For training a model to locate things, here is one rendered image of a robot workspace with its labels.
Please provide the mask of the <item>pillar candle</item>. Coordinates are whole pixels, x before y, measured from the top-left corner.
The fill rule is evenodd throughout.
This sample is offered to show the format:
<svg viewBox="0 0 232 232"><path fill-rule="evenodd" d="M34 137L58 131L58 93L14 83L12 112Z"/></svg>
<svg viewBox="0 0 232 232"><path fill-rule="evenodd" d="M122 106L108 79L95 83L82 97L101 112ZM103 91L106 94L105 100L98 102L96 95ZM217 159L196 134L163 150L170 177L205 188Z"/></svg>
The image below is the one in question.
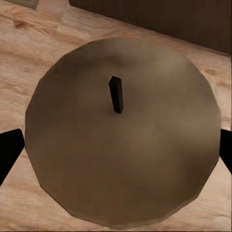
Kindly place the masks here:
<svg viewBox="0 0 232 232"><path fill-rule="evenodd" d="M162 223L219 161L222 114L190 60L118 36L65 54L25 112L40 187L72 217L115 230Z"/></svg>

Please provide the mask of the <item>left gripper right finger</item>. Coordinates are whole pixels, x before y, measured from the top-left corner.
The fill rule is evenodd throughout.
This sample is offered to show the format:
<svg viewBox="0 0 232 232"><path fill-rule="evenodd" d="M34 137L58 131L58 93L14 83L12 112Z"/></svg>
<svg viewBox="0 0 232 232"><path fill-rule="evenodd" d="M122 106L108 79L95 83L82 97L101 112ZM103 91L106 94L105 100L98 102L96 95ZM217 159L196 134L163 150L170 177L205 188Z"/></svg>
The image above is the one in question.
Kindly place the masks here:
<svg viewBox="0 0 232 232"><path fill-rule="evenodd" d="M221 129L219 156L232 173L232 131Z"/></svg>

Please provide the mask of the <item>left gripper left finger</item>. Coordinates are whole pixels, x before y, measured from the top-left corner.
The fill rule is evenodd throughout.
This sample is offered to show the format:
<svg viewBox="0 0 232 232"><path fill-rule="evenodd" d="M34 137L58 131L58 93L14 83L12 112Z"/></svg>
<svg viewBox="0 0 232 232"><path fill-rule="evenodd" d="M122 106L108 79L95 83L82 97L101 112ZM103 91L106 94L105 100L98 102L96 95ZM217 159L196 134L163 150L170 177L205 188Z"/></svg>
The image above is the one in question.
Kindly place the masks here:
<svg viewBox="0 0 232 232"><path fill-rule="evenodd" d="M0 185L24 148L25 140L21 129L0 134Z"/></svg>

